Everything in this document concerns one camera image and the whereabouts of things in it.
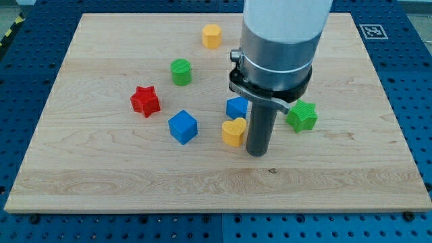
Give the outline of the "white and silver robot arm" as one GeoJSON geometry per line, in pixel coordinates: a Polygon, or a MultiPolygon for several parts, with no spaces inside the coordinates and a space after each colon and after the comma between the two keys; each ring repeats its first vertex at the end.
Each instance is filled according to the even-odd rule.
{"type": "Polygon", "coordinates": [[[287,113],[306,91],[332,0],[245,0],[229,88],[254,112],[287,113]]]}

